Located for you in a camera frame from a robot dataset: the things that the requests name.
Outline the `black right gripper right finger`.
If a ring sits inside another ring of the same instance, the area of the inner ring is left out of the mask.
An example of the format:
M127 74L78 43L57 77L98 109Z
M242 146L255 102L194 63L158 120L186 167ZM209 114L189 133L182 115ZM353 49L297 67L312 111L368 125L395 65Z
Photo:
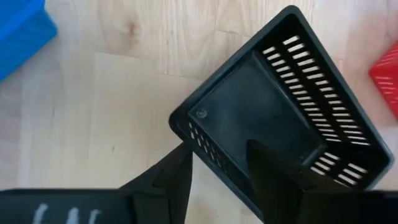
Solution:
M349 189L247 142L249 178L265 223L353 223Z

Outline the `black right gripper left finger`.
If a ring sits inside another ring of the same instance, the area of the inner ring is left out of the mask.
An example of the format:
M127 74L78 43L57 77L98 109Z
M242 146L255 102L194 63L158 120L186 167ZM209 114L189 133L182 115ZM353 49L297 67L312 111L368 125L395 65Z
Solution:
M184 224L192 186L193 152L181 143L158 163L122 185L133 223Z

